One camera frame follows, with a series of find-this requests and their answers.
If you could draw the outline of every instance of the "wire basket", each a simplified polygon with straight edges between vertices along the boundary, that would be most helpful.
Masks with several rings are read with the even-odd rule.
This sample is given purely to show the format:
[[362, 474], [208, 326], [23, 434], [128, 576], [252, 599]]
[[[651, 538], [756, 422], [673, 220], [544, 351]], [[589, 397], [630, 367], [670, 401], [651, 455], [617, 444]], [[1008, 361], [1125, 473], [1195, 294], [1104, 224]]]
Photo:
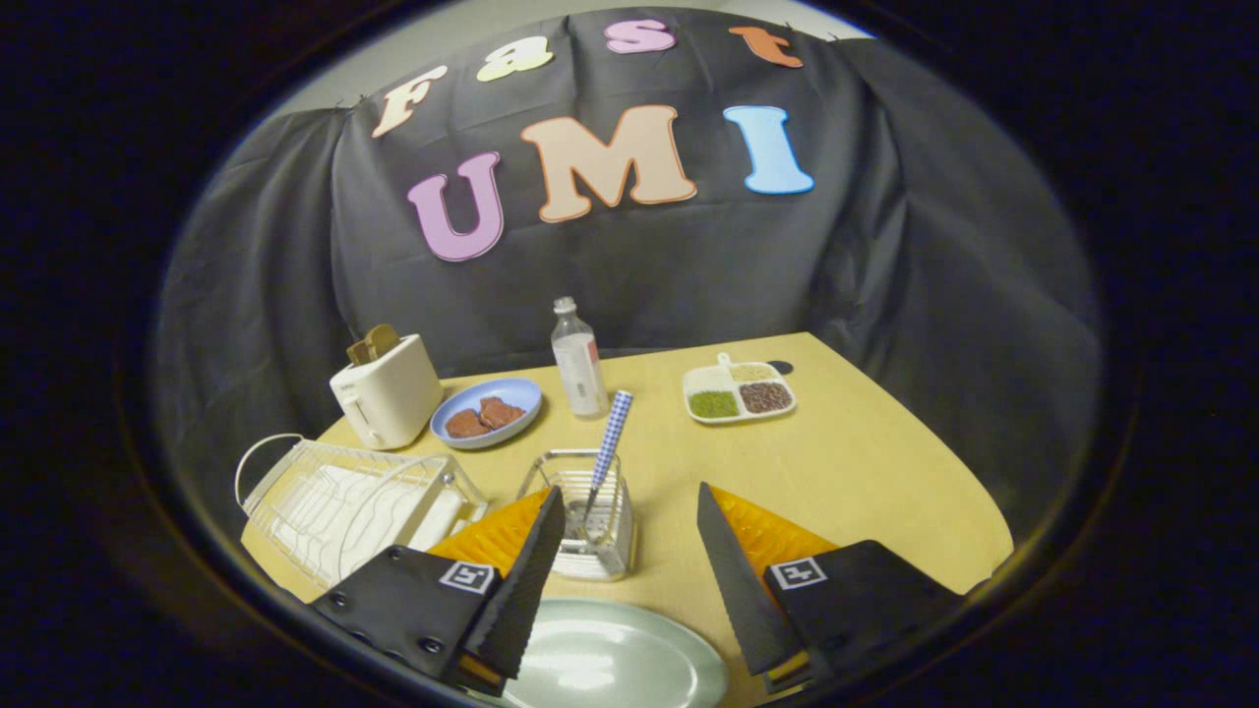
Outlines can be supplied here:
[[558, 486], [564, 501], [564, 538], [551, 572], [577, 580], [614, 581], [633, 566], [633, 504], [621, 475], [621, 457], [613, 455], [608, 475], [589, 515], [585, 514], [598, 454], [598, 450], [545, 452], [529, 469], [516, 496]]
[[[263, 445], [295, 437], [243, 501], [240, 471]], [[410, 457], [276, 435], [240, 459], [237, 504], [249, 524], [320, 588], [393, 544], [427, 551], [480, 519], [487, 503], [449, 455]]]

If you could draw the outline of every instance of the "blue letter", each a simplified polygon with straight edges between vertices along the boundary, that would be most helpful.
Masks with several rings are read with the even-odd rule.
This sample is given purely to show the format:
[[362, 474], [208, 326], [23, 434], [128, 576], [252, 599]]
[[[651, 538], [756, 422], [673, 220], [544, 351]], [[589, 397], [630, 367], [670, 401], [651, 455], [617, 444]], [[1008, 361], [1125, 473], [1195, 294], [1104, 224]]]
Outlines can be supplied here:
[[794, 194], [813, 189], [813, 178], [801, 171], [787, 141], [787, 111], [773, 106], [726, 108], [725, 120], [739, 126], [752, 156], [752, 174], [743, 184], [760, 194]]

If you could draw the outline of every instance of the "black cloth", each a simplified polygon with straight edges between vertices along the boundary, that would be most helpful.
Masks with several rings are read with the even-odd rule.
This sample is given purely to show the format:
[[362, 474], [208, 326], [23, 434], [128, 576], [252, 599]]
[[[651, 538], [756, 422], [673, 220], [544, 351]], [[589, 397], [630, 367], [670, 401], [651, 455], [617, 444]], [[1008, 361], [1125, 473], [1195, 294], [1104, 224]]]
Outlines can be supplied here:
[[[607, 49], [606, 26], [651, 18], [676, 45]], [[730, 26], [763, 26], [802, 68], [767, 62]], [[543, 35], [550, 63], [490, 83], [485, 57]], [[239, 455], [340, 414], [344, 348], [390, 323], [443, 375], [550, 363], [550, 304], [572, 295], [604, 357], [808, 330], [895, 396], [974, 471], [1026, 538], [1087, 451], [1102, 367], [1094, 282], [1032, 161], [982, 110], [879, 40], [823, 42], [721, 13], [607, 10], [546, 20], [441, 59], [410, 120], [373, 139], [384, 93], [252, 134], [206, 189], [170, 266], [155, 336], [171, 462], [233, 533]], [[433, 66], [417, 67], [419, 76]], [[609, 141], [627, 108], [672, 106], [687, 200], [543, 222], [538, 149], [570, 116]], [[758, 194], [733, 106], [787, 111], [815, 186]], [[506, 227], [447, 262], [407, 200], [436, 174], [456, 231], [477, 213], [456, 174], [485, 151]], [[782, 359], [791, 359], [783, 353]]]

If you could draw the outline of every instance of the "white plate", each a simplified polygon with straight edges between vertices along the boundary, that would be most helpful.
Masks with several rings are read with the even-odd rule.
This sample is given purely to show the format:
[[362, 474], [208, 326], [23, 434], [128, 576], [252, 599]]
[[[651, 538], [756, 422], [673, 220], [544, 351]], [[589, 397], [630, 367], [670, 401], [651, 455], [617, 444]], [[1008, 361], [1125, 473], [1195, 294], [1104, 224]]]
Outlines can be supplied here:
[[520, 677], [488, 700], [516, 708], [710, 708], [726, 685], [716, 651], [672, 620], [619, 602], [543, 600]]

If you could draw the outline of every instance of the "orange letter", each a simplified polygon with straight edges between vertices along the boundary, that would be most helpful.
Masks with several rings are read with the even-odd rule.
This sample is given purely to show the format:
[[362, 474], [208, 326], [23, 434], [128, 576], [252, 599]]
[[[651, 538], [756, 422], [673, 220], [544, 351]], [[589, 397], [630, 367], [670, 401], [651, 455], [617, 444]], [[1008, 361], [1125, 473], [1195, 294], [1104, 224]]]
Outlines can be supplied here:
[[778, 48], [779, 45], [791, 47], [789, 42], [781, 37], [774, 37], [759, 26], [731, 26], [730, 34], [742, 34], [743, 39], [748, 42], [748, 49], [752, 49], [753, 54], [767, 62], [773, 62], [793, 69], [798, 69], [805, 66], [805, 62], [801, 62], [796, 57], [783, 54], [782, 49]]
[[538, 146], [546, 183], [546, 204], [538, 215], [544, 222], [575, 219], [590, 210], [590, 200], [577, 193], [574, 174], [608, 207], [621, 203], [621, 194], [633, 165], [637, 184], [630, 197], [640, 204], [681, 202], [695, 197], [695, 183], [682, 174], [674, 145], [672, 122], [677, 111], [670, 106], [637, 106], [621, 113], [621, 121], [604, 145], [573, 118], [534, 123], [520, 137]]
[[428, 96], [428, 84], [443, 76], [446, 76], [444, 64], [385, 93], [385, 110], [380, 115], [380, 125], [371, 131], [371, 137], [380, 137], [407, 122], [410, 117], [410, 105], [423, 101]]

